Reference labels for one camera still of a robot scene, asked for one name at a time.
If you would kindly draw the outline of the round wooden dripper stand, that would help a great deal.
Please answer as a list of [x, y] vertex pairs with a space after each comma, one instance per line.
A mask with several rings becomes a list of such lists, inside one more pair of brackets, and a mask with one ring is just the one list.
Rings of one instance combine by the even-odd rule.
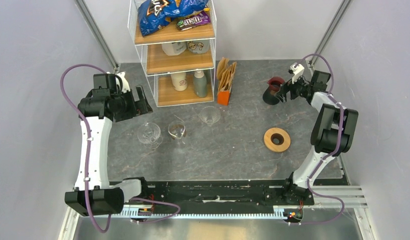
[[269, 150], [282, 153], [290, 147], [291, 138], [285, 130], [273, 127], [265, 132], [264, 144]]

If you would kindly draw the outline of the black coffee server pot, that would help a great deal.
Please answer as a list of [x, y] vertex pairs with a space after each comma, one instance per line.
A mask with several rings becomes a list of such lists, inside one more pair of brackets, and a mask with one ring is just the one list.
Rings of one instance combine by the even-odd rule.
[[285, 81], [279, 77], [275, 76], [272, 77], [267, 81], [268, 87], [263, 93], [263, 101], [268, 104], [268, 105], [276, 105], [280, 102], [280, 97], [278, 95], [278, 92], [281, 89], [281, 85]]

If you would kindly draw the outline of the clear ribbed glass dripper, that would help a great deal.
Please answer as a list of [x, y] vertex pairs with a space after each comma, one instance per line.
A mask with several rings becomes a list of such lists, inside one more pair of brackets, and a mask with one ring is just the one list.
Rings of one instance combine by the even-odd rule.
[[221, 112], [214, 106], [207, 106], [199, 113], [200, 119], [208, 126], [217, 123], [221, 118]]

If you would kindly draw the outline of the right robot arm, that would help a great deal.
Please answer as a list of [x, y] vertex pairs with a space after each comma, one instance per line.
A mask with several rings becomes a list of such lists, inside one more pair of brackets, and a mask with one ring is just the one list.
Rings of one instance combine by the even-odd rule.
[[302, 75], [296, 81], [276, 81], [275, 96], [281, 102], [286, 102], [287, 94], [291, 100], [302, 97], [319, 113], [311, 132], [309, 154], [282, 186], [280, 198], [286, 204], [310, 201], [310, 189], [324, 167], [352, 146], [359, 113], [342, 106], [326, 91], [331, 77], [330, 73], [317, 70], [310, 81]]

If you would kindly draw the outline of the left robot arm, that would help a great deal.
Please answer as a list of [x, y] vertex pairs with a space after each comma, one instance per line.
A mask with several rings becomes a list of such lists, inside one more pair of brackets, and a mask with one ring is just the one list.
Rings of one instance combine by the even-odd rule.
[[129, 177], [115, 186], [108, 179], [108, 140], [114, 123], [152, 113], [144, 90], [136, 86], [135, 100], [125, 72], [93, 76], [93, 89], [77, 106], [82, 130], [80, 167], [74, 188], [64, 195], [65, 203], [82, 216], [119, 214], [126, 202], [149, 200], [143, 177]]

